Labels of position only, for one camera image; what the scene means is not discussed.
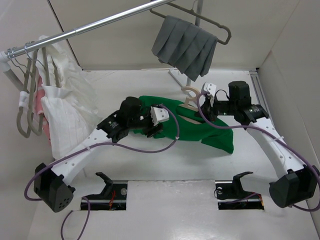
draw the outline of vertical metal pole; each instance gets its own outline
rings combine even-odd
[[[198,0],[197,2],[198,3],[197,3],[197,6],[196,6],[196,13],[201,15],[202,9],[204,7],[204,0]],[[201,20],[200,18],[196,17],[194,25],[199,27],[200,26],[200,20]],[[191,79],[189,77],[186,80],[186,86],[191,86]]]

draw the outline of folded gray fabric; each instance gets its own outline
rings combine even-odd
[[[178,44],[180,43],[189,25],[191,25],[191,22],[184,21],[182,19],[176,23],[166,43],[157,54],[159,60],[166,64],[169,62],[170,57],[178,47]]]
[[[160,63],[169,63],[195,81],[209,72],[218,38],[194,24],[168,15],[152,47]]]
[[[157,56],[160,50],[163,48],[165,43],[167,42],[172,30],[176,26],[177,22],[180,20],[180,18],[174,17],[174,16],[167,16],[164,19],[164,22],[162,23],[160,32],[158,33],[158,36],[155,39],[155,42],[152,47],[152,53]]]

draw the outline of white floor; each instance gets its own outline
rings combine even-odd
[[[86,73],[98,92],[98,107],[107,117],[128,96],[160,96],[184,100],[178,84],[164,70],[92,71]],[[212,70],[194,85],[204,81],[228,90],[232,81],[246,81],[251,87],[253,103],[257,98],[247,71]],[[232,117],[222,118],[237,125]],[[167,146],[169,139],[146,139],[130,135],[122,144],[155,150]],[[212,180],[230,180],[238,173],[253,171],[275,177],[271,163],[242,129],[234,131],[232,155],[199,142],[178,142],[159,154],[130,152],[106,147],[94,164],[85,168],[90,176],[104,172],[114,180],[129,182],[126,211],[92,212],[82,240],[316,240],[311,215],[297,209],[278,208],[264,198],[262,210],[218,210]],[[204,180],[204,181],[137,181],[137,180]],[[78,210],[74,199],[68,210]],[[53,213],[42,202],[30,229],[29,240],[60,239],[60,226],[68,210]],[[76,211],[65,226],[68,240],[77,239],[86,211]]]

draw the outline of green fabric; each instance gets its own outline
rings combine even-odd
[[[179,127],[181,141],[193,141],[222,149],[229,154],[234,152],[233,138],[234,133],[231,129],[216,129],[207,123],[201,117],[196,117],[195,112],[185,107],[179,106],[183,102],[158,96],[141,96],[139,99],[142,101],[142,107],[149,107],[153,104],[163,104],[175,115]],[[196,120],[201,124],[193,124],[186,121],[180,116],[187,117],[189,119]],[[228,126],[223,121],[218,119],[214,122],[218,126]],[[135,134],[142,133],[141,130],[134,130]],[[168,121],[163,122],[163,131],[154,136],[155,139],[170,138],[175,139],[177,134],[177,128],[175,120],[171,117]]]

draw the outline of wall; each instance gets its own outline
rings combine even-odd
[[[320,1],[301,0],[259,70],[272,119],[289,145],[319,167]],[[315,207],[316,196],[308,201]],[[312,214],[320,232],[320,212]]]
[[[45,0],[0,1],[0,50],[23,46],[40,35],[60,32]],[[18,76],[20,71],[12,68]],[[35,167],[51,160],[51,148],[44,136],[23,138],[16,127],[19,92],[0,73],[0,233],[4,240],[27,239],[37,203],[24,199],[24,187]]]
[[[50,0],[64,30],[145,4],[148,0]],[[194,0],[174,3],[191,9]],[[213,68],[260,67],[299,0],[204,0],[203,16],[228,26],[228,45],[217,44]],[[195,17],[170,6],[156,11],[194,22]],[[151,48],[163,19],[149,11],[114,22],[70,39],[80,65],[86,70],[167,68]],[[225,40],[224,30],[202,21],[204,30]]]

